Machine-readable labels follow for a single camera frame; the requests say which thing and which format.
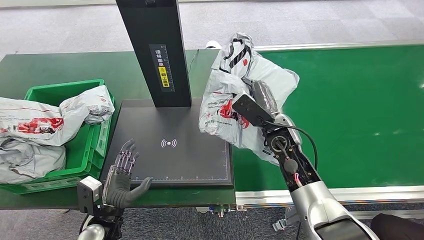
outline package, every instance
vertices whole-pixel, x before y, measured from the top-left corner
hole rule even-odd
[[[69,142],[84,121],[100,123],[115,111],[104,85],[69,98],[59,107],[3,97],[0,106],[0,141],[14,137],[46,146]]]
[[[19,184],[65,166],[64,146],[41,146],[20,138],[0,142],[0,184]]]
[[[200,106],[199,129],[233,144],[250,149],[262,160],[278,165],[264,146],[261,129],[249,124],[231,105],[236,95],[252,95],[255,81],[262,81],[281,109],[296,89],[299,76],[263,58],[253,50],[250,36],[236,33],[219,51],[207,81]]]
[[[77,111],[79,108],[87,109],[88,115],[84,119],[87,124],[102,123],[110,118],[115,111],[114,104],[105,85],[89,89],[78,96],[68,98],[59,107],[62,115]]]

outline gray floor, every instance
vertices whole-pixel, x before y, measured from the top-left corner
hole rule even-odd
[[[236,31],[250,34],[257,46],[424,40],[424,0],[182,3],[180,15],[187,49],[203,48],[209,40],[223,44]],[[0,60],[6,54],[131,50],[115,5],[0,9]],[[294,239],[295,227],[271,228],[283,213],[254,209],[219,219],[192,208],[129,209],[123,239]],[[83,218],[76,211],[0,211],[0,239],[73,240]]]

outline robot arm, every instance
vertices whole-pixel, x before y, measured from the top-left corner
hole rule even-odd
[[[102,183],[88,176],[77,183],[79,210],[87,213],[82,223],[78,240],[118,240],[122,237],[124,209],[143,195],[150,187],[152,178],[147,177],[133,190],[130,190],[131,169],[139,153],[135,150],[134,140],[127,141],[110,166],[104,189]]]
[[[378,240],[363,223],[354,218],[330,193],[315,167],[302,153],[302,139],[293,121],[279,112],[269,87],[256,81],[252,98],[240,94],[232,108],[253,126],[260,127],[265,144],[278,161],[281,174],[290,192],[295,209],[280,222],[283,228],[300,221],[311,240]],[[313,141],[315,164],[318,161]]]

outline green table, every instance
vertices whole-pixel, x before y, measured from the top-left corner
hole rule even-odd
[[[300,75],[283,110],[315,139],[318,173],[339,201],[424,200],[424,44],[258,50]],[[186,51],[194,98],[202,96],[217,54],[195,52]],[[105,80],[116,106],[123,99],[150,97],[133,52],[7,55],[0,62],[0,96],[21,99],[32,86],[98,78]],[[312,157],[306,138],[303,150]],[[220,188],[155,189],[134,207],[291,204],[278,167],[249,150],[233,148],[233,168],[235,193]],[[0,209],[75,208],[75,191],[0,191]]]

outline yellow label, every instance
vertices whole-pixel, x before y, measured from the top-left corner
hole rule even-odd
[[[158,68],[159,68],[160,79],[162,80],[162,86],[164,88],[169,88],[170,83],[168,82],[167,69],[164,66],[160,66]]]

